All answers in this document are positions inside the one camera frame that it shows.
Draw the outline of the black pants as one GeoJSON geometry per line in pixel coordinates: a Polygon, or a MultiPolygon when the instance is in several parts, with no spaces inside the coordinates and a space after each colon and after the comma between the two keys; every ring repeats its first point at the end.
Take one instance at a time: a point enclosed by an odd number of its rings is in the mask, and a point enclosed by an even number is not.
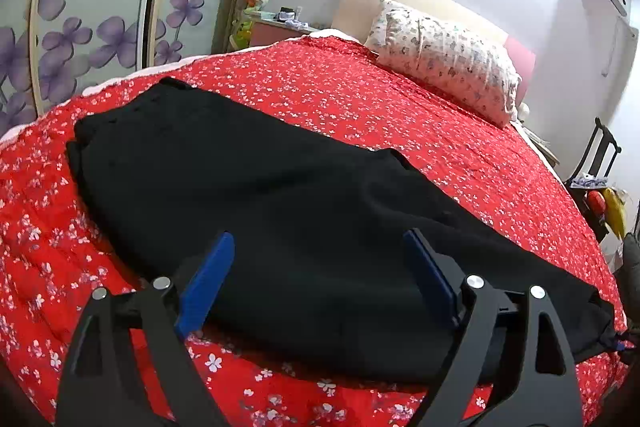
{"type": "Polygon", "coordinates": [[[165,78],[78,120],[66,145],[89,216],[145,280],[235,241],[210,319],[221,334],[354,378],[424,383],[452,332],[402,236],[500,289],[548,291],[576,362],[614,343],[597,289],[485,225],[397,150],[365,150],[165,78]]]}

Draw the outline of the red floral bedspread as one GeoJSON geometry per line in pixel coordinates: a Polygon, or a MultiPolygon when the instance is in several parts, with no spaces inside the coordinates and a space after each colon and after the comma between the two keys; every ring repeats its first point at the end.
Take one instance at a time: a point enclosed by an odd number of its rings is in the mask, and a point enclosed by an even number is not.
{"type": "MultiPolygon", "coordinates": [[[[1,369],[17,399],[53,421],[64,355],[81,306],[136,278],[87,218],[64,146],[77,119],[121,106],[172,76],[345,143],[393,147],[486,225],[596,286],[626,329],[614,277],[565,188],[514,126],[497,128],[407,77],[382,69],[338,30],[261,51],[184,58],[143,69],[58,105],[1,140],[1,369]]],[[[242,352],[231,340],[186,344],[239,426],[400,426],[424,392],[343,384],[242,352]]]]}

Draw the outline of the yellow banana plush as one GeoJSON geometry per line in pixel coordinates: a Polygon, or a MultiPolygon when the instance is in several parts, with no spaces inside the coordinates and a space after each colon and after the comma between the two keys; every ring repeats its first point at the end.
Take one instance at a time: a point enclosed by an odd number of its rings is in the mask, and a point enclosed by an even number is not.
{"type": "Polygon", "coordinates": [[[618,239],[623,239],[626,235],[625,204],[628,194],[616,187],[605,187],[602,194],[606,204],[605,222],[618,239]]]}

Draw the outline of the black wooden chair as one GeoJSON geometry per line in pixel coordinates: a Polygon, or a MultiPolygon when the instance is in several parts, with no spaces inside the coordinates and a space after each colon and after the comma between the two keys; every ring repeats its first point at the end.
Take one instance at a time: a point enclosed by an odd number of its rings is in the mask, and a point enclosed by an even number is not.
{"type": "Polygon", "coordinates": [[[590,191],[590,187],[576,186],[575,181],[577,181],[582,174],[589,174],[589,176],[596,179],[607,178],[612,170],[615,159],[620,153],[622,153],[622,148],[618,145],[610,129],[603,124],[599,117],[594,118],[593,132],[590,135],[584,153],[582,153],[582,157],[580,161],[578,161],[578,165],[572,174],[563,182],[568,194],[574,199],[574,203],[577,205],[582,217],[585,218],[587,225],[598,233],[603,232],[606,234],[604,231],[604,218],[598,217],[588,206],[587,193],[590,191]],[[592,155],[590,166],[587,170],[584,170],[585,163],[597,136],[600,136],[600,140],[597,144],[596,151],[592,155]]]}

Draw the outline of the right bedside table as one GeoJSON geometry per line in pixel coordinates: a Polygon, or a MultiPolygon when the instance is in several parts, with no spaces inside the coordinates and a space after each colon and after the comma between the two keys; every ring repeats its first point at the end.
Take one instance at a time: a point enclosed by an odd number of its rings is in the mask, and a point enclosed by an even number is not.
{"type": "Polygon", "coordinates": [[[559,165],[559,158],[557,158],[555,153],[550,150],[550,146],[547,141],[539,138],[535,132],[525,127],[521,121],[513,121],[513,126],[530,142],[530,144],[533,145],[533,147],[536,148],[536,150],[538,150],[539,153],[541,153],[541,156],[548,162],[551,168],[555,168],[559,165]]]}

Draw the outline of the floral white pillow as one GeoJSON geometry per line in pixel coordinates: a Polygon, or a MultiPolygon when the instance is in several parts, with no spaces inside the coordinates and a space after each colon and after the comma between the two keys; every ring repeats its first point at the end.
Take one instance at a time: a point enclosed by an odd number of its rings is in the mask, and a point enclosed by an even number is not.
{"type": "Polygon", "coordinates": [[[504,46],[408,6],[380,0],[366,47],[381,65],[434,87],[503,128],[521,77],[504,46]]]}

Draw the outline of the pink pillow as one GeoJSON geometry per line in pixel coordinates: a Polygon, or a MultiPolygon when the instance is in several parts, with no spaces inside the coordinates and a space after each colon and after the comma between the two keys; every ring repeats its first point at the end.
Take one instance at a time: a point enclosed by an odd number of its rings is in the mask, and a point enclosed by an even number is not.
{"type": "Polygon", "coordinates": [[[516,72],[521,77],[515,98],[516,105],[520,105],[525,98],[529,81],[532,80],[533,77],[536,54],[511,35],[506,37],[504,48],[506,49],[506,53],[509,54],[516,72]]]}

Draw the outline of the white air conditioner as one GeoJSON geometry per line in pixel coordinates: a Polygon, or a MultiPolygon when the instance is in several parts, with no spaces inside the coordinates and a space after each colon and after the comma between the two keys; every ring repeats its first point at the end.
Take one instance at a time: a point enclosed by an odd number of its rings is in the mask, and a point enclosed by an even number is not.
{"type": "Polygon", "coordinates": [[[630,0],[558,0],[525,95],[526,127],[547,141],[563,172],[575,167],[594,120],[607,124],[631,72],[637,31],[630,0]]]}

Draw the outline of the cream padded headboard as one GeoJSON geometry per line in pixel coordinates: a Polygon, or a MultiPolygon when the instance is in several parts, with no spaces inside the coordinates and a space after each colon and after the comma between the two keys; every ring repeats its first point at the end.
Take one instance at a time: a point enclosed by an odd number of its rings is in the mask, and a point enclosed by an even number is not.
{"type": "MultiPolygon", "coordinates": [[[[505,44],[509,34],[454,0],[390,0],[408,6],[438,20],[448,20],[472,30],[495,44],[505,44]]],[[[331,27],[364,43],[369,35],[380,0],[340,0],[331,27]]]]}

